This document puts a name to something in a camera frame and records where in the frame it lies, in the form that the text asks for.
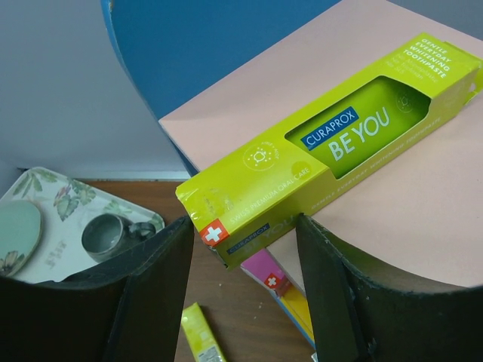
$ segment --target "pink packaging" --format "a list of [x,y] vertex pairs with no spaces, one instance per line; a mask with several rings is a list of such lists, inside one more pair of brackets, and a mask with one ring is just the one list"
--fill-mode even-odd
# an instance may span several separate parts
[[245,260],[241,269],[277,296],[283,296],[291,285],[285,273],[265,249]]

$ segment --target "small green tube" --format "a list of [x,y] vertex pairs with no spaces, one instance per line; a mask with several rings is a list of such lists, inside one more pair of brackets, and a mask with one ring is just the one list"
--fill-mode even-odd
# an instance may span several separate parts
[[285,138],[339,179],[422,121],[431,99],[380,76],[318,113]]

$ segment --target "ceramic cup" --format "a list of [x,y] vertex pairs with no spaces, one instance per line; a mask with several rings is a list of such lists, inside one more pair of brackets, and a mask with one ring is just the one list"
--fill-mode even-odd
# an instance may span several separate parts
[[125,217],[105,213],[93,218],[82,232],[82,246],[97,262],[104,262],[131,249],[156,233],[150,222],[132,222]]

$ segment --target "green toothpaste box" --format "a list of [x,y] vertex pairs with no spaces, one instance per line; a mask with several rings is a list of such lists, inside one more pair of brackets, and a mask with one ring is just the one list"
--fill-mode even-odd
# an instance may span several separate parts
[[452,119],[483,87],[481,65],[420,34],[184,182],[177,197],[234,268]]

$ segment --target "floral tray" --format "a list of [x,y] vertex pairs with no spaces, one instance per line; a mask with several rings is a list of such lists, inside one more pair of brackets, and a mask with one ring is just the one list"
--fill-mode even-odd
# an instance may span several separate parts
[[29,283],[61,281],[96,265],[82,248],[81,236],[88,222],[102,213],[115,213],[133,222],[149,221],[157,231],[165,227],[157,213],[43,167],[23,173],[0,198],[0,205],[13,200],[31,201],[42,213],[40,242],[12,277]]

